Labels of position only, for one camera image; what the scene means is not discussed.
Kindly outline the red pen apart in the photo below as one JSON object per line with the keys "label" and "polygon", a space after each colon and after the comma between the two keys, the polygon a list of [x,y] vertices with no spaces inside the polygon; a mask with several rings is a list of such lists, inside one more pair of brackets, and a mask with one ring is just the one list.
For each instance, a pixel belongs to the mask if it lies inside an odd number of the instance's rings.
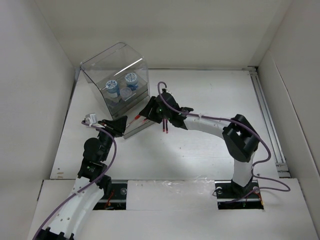
{"label": "red pen apart", "polygon": [[129,126],[129,125],[131,125],[132,123],[134,123],[136,120],[138,120],[140,118],[140,115],[136,115],[134,118],[133,118],[133,120],[131,120],[128,124],[127,124],[127,126]]}

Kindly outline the clear jar purple contents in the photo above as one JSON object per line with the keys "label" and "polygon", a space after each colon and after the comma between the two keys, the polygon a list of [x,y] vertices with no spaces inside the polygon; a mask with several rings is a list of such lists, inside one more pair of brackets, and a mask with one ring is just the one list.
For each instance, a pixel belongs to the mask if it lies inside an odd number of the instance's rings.
{"label": "clear jar purple contents", "polygon": [[129,88],[129,87],[124,87],[124,88],[121,88],[120,91],[120,96],[121,98],[126,101],[127,99],[129,99],[131,96],[132,96],[132,90]]}

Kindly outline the blue tape jar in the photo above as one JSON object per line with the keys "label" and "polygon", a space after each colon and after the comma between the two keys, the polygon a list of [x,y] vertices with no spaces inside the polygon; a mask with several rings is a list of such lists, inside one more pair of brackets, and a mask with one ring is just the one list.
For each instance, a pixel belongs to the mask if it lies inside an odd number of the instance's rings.
{"label": "blue tape jar", "polygon": [[111,98],[117,98],[120,95],[120,88],[116,80],[107,81],[104,89]]}
{"label": "blue tape jar", "polygon": [[126,85],[128,88],[130,88],[132,91],[135,91],[138,89],[138,77],[136,73],[130,72],[125,75],[124,77]]}

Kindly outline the clear acrylic drawer organizer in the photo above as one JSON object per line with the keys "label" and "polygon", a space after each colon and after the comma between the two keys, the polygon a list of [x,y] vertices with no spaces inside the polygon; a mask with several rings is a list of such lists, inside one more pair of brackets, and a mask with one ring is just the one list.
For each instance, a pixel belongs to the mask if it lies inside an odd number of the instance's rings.
{"label": "clear acrylic drawer organizer", "polygon": [[145,58],[125,42],[84,60],[80,69],[103,107],[108,120],[127,116],[123,138],[127,139],[152,123],[139,112],[151,98],[148,64]]}

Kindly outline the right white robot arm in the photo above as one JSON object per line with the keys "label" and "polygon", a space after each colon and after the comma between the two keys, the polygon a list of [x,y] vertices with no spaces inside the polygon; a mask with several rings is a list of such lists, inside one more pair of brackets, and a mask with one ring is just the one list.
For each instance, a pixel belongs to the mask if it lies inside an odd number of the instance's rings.
{"label": "right white robot arm", "polygon": [[224,140],[228,153],[233,157],[233,176],[231,191],[237,197],[249,192],[252,182],[253,158],[258,149],[257,133],[247,119],[237,114],[225,125],[221,120],[192,116],[190,107],[180,107],[174,97],[163,92],[152,96],[147,105],[139,112],[140,116],[155,122],[169,121],[174,127],[204,132]]}

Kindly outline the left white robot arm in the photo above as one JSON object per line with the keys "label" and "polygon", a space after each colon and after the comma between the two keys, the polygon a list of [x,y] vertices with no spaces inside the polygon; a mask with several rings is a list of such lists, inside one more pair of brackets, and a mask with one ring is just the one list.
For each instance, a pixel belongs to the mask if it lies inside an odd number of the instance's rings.
{"label": "left white robot arm", "polygon": [[75,240],[90,213],[101,198],[112,191],[112,179],[106,172],[112,166],[105,164],[111,149],[117,149],[116,138],[126,131],[128,117],[94,121],[86,117],[81,123],[95,129],[97,137],[87,139],[83,146],[83,159],[72,190],[43,221],[33,236],[35,240]]}

